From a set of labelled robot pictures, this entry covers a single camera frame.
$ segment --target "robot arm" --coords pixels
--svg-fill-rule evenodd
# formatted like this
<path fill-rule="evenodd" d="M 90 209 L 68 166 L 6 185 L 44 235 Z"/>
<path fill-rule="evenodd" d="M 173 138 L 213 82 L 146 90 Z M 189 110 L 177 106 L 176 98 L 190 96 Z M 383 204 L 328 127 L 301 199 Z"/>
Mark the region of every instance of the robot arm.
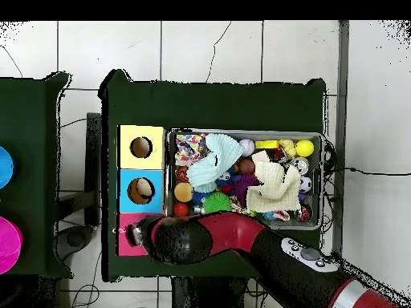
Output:
<path fill-rule="evenodd" d="M 264 286 L 284 308 L 397 308 L 317 249 L 239 213 L 152 215 L 130 225 L 128 239 L 143 244 L 157 261 L 176 265 L 235 250 L 259 271 Z"/>

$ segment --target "pink block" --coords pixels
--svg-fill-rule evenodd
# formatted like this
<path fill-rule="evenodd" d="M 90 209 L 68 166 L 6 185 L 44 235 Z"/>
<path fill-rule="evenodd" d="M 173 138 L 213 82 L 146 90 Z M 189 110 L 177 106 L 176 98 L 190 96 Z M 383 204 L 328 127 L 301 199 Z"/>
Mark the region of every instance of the pink block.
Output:
<path fill-rule="evenodd" d="M 143 217 L 152 215 L 150 213 L 121 213 L 120 228 L 125 230 L 132 223 L 138 222 Z M 142 245 L 131 247 L 125 237 L 125 233 L 119 233 L 119 256 L 148 256 L 147 251 Z"/>

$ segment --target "bright blue circle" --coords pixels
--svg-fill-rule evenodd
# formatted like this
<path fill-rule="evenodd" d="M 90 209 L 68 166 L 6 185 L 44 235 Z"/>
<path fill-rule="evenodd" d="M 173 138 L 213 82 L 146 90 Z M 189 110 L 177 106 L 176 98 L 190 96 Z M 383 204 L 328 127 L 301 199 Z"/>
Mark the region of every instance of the bright blue circle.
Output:
<path fill-rule="evenodd" d="M 5 148 L 0 147 L 0 189 L 10 182 L 14 174 L 14 161 Z"/>

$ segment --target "metal tray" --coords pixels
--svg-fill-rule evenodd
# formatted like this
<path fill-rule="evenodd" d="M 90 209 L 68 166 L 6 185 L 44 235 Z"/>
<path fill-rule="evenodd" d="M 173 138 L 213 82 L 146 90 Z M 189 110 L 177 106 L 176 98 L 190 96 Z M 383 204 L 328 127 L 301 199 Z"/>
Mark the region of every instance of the metal tray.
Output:
<path fill-rule="evenodd" d="M 311 219 L 307 222 L 300 222 L 294 213 L 290 213 L 289 221 L 268 221 L 257 216 L 265 225 L 272 229 L 293 229 L 293 230 L 315 230 L 323 222 L 323 199 L 324 199 L 324 138 L 316 132 L 278 132 L 278 131 L 245 131 L 245 130 L 217 130 L 217 129 L 197 129 L 197 128 L 172 128 L 166 134 L 165 148 L 165 214 L 173 214 L 173 206 L 176 199 L 173 195 L 173 188 L 177 183 L 174 175 L 177 170 L 175 165 L 175 152 L 177 146 L 175 143 L 176 134 L 189 133 L 223 133 L 233 137 L 235 140 L 250 138 L 256 140 L 310 140 L 314 144 L 314 152 L 306 157 L 309 162 L 308 173 L 304 176 L 310 177 L 312 181 L 312 190 L 305 196 L 303 203 L 312 208 Z"/>

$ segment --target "light blue cloth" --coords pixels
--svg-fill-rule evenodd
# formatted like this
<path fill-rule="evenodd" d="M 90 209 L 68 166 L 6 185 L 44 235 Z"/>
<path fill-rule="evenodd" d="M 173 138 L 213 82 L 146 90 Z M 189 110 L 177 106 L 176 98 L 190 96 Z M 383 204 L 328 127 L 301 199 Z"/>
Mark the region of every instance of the light blue cloth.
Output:
<path fill-rule="evenodd" d="M 215 180 L 240 158 L 244 150 L 237 140 L 223 134 L 210 133 L 205 137 L 205 144 L 210 153 L 187 170 L 189 183 L 199 193 L 214 191 L 217 188 Z"/>

